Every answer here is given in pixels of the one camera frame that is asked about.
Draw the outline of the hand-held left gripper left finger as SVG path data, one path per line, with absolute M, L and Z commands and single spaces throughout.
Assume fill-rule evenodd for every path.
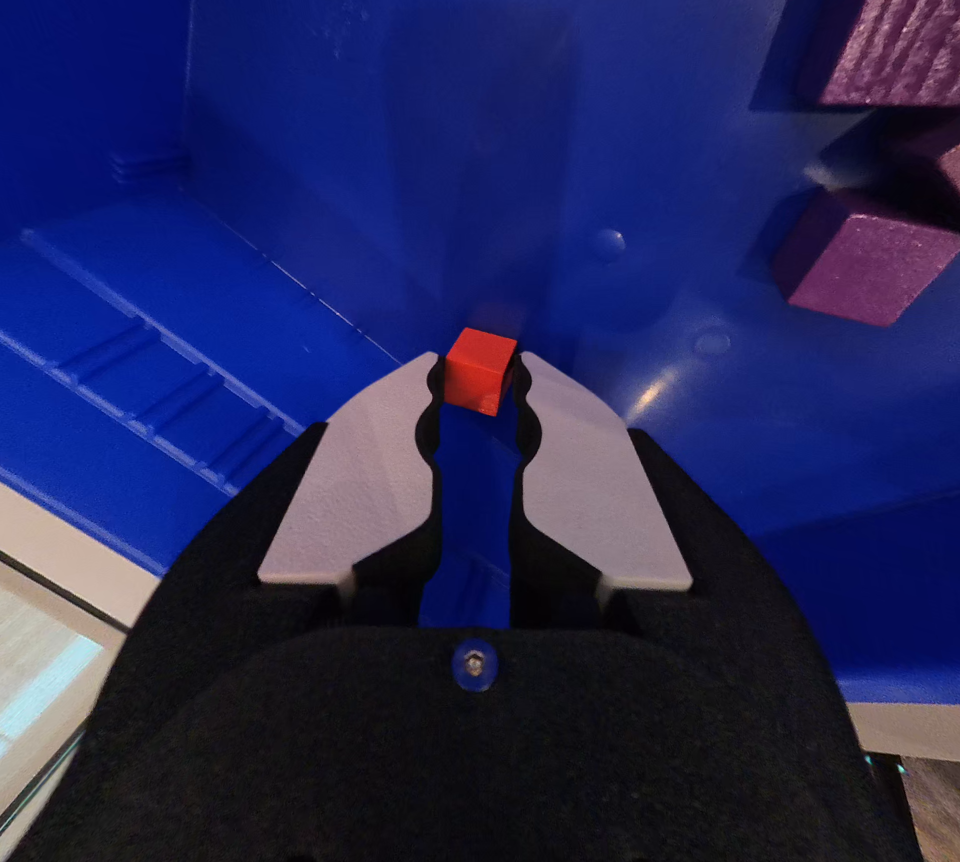
M 444 368 L 425 352 L 328 418 L 258 568 L 260 584 L 317 587 L 351 615 L 419 621 L 443 548 L 435 455 Z

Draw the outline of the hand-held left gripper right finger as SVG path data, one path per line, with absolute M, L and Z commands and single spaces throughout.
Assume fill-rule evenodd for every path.
M 618 593 L 690 592 L 690 569 L 623 419 L 533 352 L 514 368 L 521 461 L 510 623 L 598 624 Z

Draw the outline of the red wooden cube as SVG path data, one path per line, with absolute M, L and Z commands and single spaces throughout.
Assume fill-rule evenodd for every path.
M 444 402 L 496 417 L 512 382 L 518 348 L 513 338 L 464 328 L 444 360 Z

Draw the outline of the blue plastic bin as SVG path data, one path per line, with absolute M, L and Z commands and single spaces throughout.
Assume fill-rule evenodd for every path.
M 958 261 L 889 328 L 771 274 L 880 112 L 824 0 L 2 0 L 2 484 L 152 575 L 462 328 L 655 440 L 846 699 L 958 703 Z

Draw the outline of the purple wooden cube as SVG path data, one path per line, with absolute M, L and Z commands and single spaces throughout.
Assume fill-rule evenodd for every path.
M 857 189 L 820 189 L 771 261 L 788 304 L 886 328 L 958 256 L 958 231 Z
M 890 198 L 931 224 L 959 228 L 959 113 L 918 110 L 893 117 L 882 136 Z
M 824 0 L 797 79 L 820 107 L 957 108 L 959 0 Z

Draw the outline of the large framed window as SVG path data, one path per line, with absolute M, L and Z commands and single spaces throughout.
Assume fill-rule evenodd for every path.
M 2 559 L 2 824 L 76 746 L 126 635 Z

